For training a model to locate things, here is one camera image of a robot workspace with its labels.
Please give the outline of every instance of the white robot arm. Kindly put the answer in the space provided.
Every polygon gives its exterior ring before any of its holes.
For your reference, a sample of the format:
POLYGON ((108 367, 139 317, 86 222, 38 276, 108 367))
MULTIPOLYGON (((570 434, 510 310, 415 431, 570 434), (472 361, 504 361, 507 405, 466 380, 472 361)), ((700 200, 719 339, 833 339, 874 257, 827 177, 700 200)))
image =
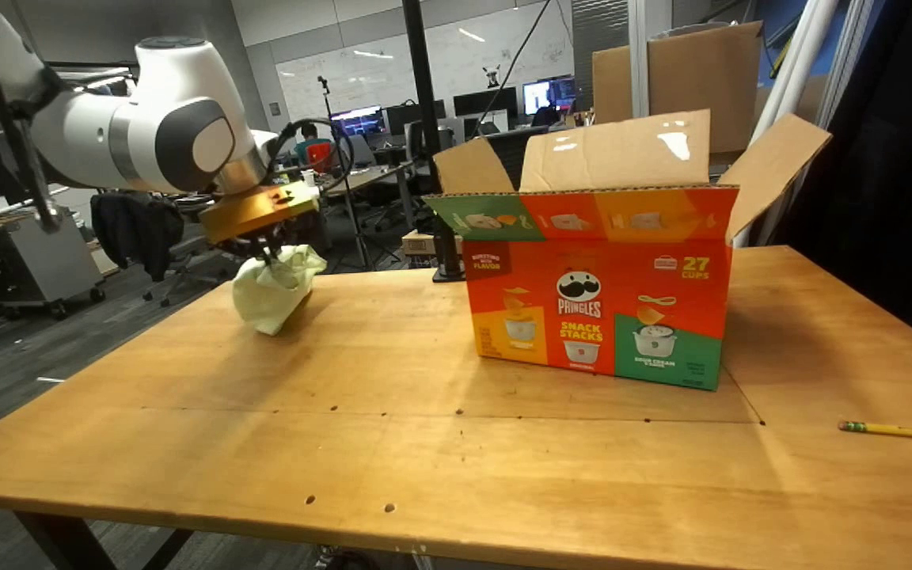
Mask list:
POLYGON ((234 79, 209 41, 136 44, 133 95, 54 92, 44 63, 0 13, 0 86, 32 114, 32 146, 63 177, 89 187, 247 193, 263 155, 244 120, 234 79))

